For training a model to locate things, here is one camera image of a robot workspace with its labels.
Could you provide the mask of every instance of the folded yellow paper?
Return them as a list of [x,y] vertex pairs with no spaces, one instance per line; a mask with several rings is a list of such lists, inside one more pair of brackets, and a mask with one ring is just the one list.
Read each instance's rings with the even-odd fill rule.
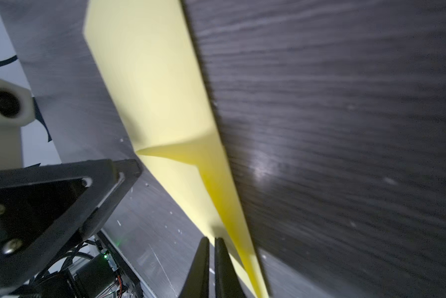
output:
[[91,0],[84,36],[139,158],[268,297],[180,2]]

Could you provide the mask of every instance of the dark wooden table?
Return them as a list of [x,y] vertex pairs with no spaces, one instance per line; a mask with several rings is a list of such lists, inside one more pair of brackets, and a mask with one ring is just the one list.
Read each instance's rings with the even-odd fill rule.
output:
[[[134,157],[85,8],[0,0],[62,161]],[[272,295],[446,297],[446,0],[185,10]],[[159,297],[179,293],[201,234],[149,172],[105,230]]]

